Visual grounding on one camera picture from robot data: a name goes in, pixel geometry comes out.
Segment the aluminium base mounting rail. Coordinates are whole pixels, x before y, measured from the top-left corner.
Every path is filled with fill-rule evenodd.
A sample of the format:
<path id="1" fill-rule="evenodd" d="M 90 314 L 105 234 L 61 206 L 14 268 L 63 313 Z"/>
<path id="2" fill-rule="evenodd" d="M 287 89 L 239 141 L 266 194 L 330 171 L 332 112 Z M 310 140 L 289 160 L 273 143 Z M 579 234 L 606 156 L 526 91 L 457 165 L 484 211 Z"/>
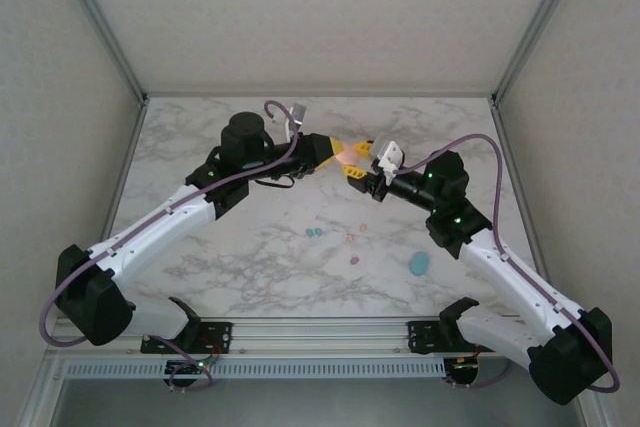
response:
<path id="1" fill-rule="evenodd" d="M 421 318 L 205 318 L 231 322 L 232 340 L 228 359 L 330 359 L 406 358 L 407 323 Z M 143 338 L 125 335 L 103 345 L 82 343 L 73 347 L 47 347 L 64 358 L 144 358 Z"/>

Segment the pink earbud charging case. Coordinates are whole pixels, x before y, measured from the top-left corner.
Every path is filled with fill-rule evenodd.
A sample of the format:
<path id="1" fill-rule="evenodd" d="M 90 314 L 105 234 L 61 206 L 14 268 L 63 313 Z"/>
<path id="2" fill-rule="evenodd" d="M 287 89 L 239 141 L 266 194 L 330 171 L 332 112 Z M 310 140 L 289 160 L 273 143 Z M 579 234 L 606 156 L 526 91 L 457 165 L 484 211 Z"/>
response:
<path id="1" fill-rule="evenodd" d="M 343 143 L 342 151 L 334 156 L 335 161 L 343 166 L 357 167 L 360 162 L 360 155 L 353 146 Z"/>

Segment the control circuit board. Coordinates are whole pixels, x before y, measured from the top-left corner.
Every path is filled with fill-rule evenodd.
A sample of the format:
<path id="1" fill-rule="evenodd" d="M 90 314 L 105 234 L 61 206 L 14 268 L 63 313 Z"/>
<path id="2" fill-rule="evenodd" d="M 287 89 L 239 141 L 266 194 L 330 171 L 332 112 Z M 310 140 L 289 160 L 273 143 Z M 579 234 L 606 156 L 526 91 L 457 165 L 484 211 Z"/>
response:
<path id="1" fill-rule="evenodd" d="M 469 388 L 477 379 L 479 365 L 476 357 L 448 358 L 444 365 L 444 380 L 454 388 Z"/>
<path id="2" fill-rule="evenodd" d="M 185 360 L 169 360 L 165 364 L 164 383 L 173 389 L 190 389 L 200 378 L 205 378 L 205 371 L 214 365 L 211 359 L 189 363 Z"/>

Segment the aluminium frame leg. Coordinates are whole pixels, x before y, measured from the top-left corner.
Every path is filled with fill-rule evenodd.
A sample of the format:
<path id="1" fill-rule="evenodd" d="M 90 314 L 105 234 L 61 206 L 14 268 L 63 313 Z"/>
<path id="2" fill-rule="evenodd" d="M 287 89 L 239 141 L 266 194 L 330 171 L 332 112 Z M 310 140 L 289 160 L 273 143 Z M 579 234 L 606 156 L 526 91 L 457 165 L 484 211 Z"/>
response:
<path id="1" fill-rule="evenodd" d="M 583 427 L 620 427 L 605 394 L 586 391 L 577 398 Z"/>
<path id="2" fill-rule="evenodd" d="M 46 350 L 17 427 L 50 427 L 64 386 L 67 365 L 58 350 Z"/>

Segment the aluminium side rail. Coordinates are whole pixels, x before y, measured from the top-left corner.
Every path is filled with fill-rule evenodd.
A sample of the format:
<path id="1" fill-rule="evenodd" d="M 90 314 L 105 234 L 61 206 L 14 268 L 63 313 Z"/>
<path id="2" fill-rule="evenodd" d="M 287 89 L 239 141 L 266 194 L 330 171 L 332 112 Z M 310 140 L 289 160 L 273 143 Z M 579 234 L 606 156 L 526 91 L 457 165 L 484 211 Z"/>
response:
<path id="1" fill-rule="evenodd" d="M 102 167 L 104 173 L 101 207 L 97 233 L 92 236 L 89 246 L 106 240 L 115 224 L 116 215 L 129 175 L 131 163 L 137 148 L 139 137 L 147 114 L 150 99 L 143 97 L 134 101 L 117 117 L 114 127 L 109 130 L 109 155 L 107 165 Z"/>
<path id="2" fill-rule="evenodd" d="M 512 187 L 516 203 L 519 209 L 519 213 L 523 222 L 524 231 L 527 237 L 531 255 L 534 261 L 534 266 L 540 276 L 545 280 L 550 280 L 548 266 L 546 259 L 542 251 L 538 232 L 536 230 L 534 220 L 532 217 L 532 211 L 529 202 L 526 198 L 523 178 L 519 166 L 516 161 L 515 152 L 509 134 L 506 129 L 506 124 L 503 119 L 500 106 L 496 100 L 492 97 L 488 99 L 491 116 L 494 126 L 498 135 L 499 143 L 502 147 L 503 155 L 505 158 L 507 170 L 511 179 Z"/>

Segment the aluminium frame post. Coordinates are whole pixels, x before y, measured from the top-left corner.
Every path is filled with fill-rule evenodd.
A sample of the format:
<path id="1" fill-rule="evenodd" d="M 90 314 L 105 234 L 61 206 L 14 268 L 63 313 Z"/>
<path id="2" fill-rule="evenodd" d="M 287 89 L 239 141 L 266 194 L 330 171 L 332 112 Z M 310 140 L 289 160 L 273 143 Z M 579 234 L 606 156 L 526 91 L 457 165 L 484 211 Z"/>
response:
<path id="1" fill-rule="evenodd" d="M 513 88 L 534 51 L 561 0 L 540 0 L 522 34 L 515 51 L 491 94 L 491 105 L 498 109 Z"/>
<path id="2" fill-rule="evenodd" d="M 79 2 L 81 10 L 87 17 L 97 37 L 106 49 L 107 54 L 114 62 L 119 75 L 136 99 L 138 105 L 141 108 L 145 107 L 147 105 L 148 95 L 127 59 L 120 42 L 104 14 L 103 9 L 99 5 L 98 0 L 77 1 Z"/>

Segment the aluminium back rail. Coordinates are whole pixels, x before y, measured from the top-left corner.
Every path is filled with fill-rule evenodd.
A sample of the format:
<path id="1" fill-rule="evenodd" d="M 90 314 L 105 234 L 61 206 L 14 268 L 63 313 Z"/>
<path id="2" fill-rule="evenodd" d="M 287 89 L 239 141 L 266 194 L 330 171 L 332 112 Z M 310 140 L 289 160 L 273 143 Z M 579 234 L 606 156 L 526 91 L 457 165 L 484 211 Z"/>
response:
<path id="1" fill-rule="evenodd" d="M 363 89 L 307 89 L 307 90 L 203 90 L 203 91 L 177 91 L 156 90 L 148 91 L 149 98 L 205 98 L 205 97 L 255 97 L 255 98 L 280 98 L 280 97 L 374 97 L 374 98 L 490 98 L 492 93 L 486 90 L 363 90 Z"/>

